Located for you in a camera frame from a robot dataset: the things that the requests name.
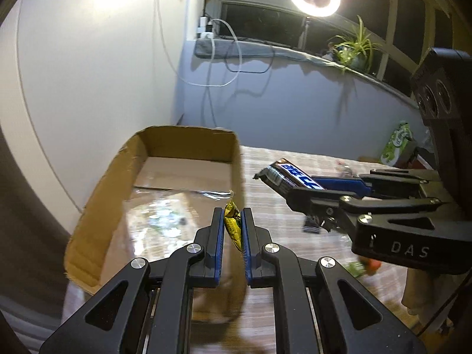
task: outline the wall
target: wall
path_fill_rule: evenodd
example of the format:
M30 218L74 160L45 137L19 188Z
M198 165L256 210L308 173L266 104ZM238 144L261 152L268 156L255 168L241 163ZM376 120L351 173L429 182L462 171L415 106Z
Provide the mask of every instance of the wall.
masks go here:
M183 76L190 82L224 84L234 73L222 60L212 65L193 56L187 41ZM229 67L237 70L238 61ZM269 59L245 61L244 71L263 72ZM419 111L398 96L338 69L275 59L264 74L239 75L224 88L179 82L185 98L183 124L220 126L238 134L242 145L357 159L379 157L401 120L421 139Z
M185 0L161 2L166 45L177 67ZM22 151L13 155L36 194L72 231L124 142L146 126L176 123L182 114L156 0L21 0L12 20L4 39L9 57L0 59L16 84L0 91L6 108L0 124L10 149ZM28 163L29 140L40 153ZM45 164L36 164L35 156Z

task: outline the open box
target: open box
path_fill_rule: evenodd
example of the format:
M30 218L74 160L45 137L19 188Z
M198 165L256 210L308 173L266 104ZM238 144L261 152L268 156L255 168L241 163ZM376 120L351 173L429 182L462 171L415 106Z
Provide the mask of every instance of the open box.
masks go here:
M184 191L234 192L233 201L244 207L241 156L236 135L230 131L155 126L131 137L114 157L90 196L65 252L67 276L95 294L134 258L123 203L135 186ZM214 207L225 202L190 200L198 226L211 223ZM193 319L221 323L237 316L246 292L244 262L226 234L220 284L196 289Z

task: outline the yellow candy wrapper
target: yellow candy wrapper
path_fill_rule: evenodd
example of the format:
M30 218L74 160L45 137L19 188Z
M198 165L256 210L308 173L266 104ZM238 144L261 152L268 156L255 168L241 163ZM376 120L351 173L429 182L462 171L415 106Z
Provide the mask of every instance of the yellow candy wrapper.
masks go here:
M233 201L225 207L225 227L235 246L242 252L241 214Z

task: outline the green snack bag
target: green snack bag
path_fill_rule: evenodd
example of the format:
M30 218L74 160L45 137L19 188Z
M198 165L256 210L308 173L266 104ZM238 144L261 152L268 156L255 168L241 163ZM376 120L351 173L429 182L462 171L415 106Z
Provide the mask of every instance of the green snack bag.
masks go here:
M382 152L382 164L394 166L405 151L408 143L412 142L412 140L413 134L410 130L410 125L406 121L400 122L400 126L392 133Z

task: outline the black cable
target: black cable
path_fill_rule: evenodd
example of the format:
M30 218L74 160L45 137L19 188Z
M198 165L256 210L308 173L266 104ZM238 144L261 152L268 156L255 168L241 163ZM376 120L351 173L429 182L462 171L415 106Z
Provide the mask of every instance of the black cable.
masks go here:
M433 314L433 316L428 321L428 323L424 325L424 327L421 329L421 331L418 334L416 334L417 337L421 336L421 334L423 334L428 329L428 327L431 326L431 323L434 322L434 320L442 313L442 311L446 308L446 306L449 305L452 302L452 300L454 300L454 298L457 296L457 294L459 294L459 292L467 285L470 278L472 278L472 269L469 271L469 273L461 282L461 284L457 287L457 289L454 290L454 292L446 300L446 302L444 302L442 306Z
M269 63L269 65L267 66L267 69L264 70L263 72L250 72L250 71L244 71L244 70L241 70L239 71L240 73L250 73L250 74L264 74L266 73L272 66L272 64L274 63L274 58L275 58L275 49L272 45L269 45L271 47L271 50L272 50L272 58L271 58L271 62ZM225 67L226 69L228 69L230 72L233 72L233 73L237 73L237 70L233 70L231 69L229 66L228 66L228 53L230 52L230 47L228 47L228 49L226 50L226 54L225 54L225 57L223 58L224 62L225 62Z

